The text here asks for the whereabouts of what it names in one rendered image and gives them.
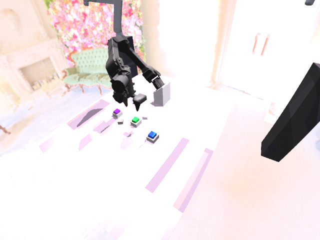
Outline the blue button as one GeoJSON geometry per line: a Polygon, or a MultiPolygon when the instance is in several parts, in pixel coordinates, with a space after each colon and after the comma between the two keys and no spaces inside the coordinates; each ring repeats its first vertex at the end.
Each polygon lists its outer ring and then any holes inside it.
{"type": "Polygon", "coordinates": [[[146,136],[146,140],[151,142],[151,143],[155,143],[159,138],[159,134],[157,134],[156,132],[151,131],[147,136],[146,136]]]}

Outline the green button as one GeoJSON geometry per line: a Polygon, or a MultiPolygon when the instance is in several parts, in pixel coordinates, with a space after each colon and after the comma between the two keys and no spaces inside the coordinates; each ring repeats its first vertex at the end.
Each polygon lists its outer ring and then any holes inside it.
{"type": "Polygon", "coordinates": [[[142,120],[135,116],[130,123],[132,126],[137,128],[142,123],[142,120]]]}

